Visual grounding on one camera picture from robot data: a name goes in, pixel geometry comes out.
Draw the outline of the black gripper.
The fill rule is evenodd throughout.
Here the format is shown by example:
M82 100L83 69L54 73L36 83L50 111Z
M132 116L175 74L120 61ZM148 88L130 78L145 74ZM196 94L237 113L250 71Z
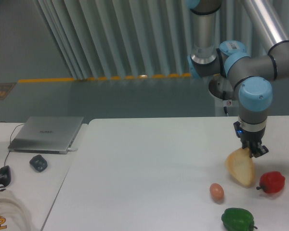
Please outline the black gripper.
M241 127L239 121L234 123L236 136L240 138L242 149L250 149L250 158L258 158L269 152L265 145L262 145L262 137L264 136L265 128L259 131L247 131Z

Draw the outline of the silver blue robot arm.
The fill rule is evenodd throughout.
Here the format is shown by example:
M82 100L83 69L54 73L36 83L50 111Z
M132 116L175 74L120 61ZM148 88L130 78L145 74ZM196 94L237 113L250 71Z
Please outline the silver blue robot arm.
M242 148L250 157L268 152L262 144L268 110L272 103L271 82L289 77L289 35L268 0L244 0L245 8L260 37L266 55L250 57L244 45L235 40L214 46L219 0L189 0L186 5L195 16L194 47L187 57L193 77L219 74L229 81L238 101L238 120L234 123Z

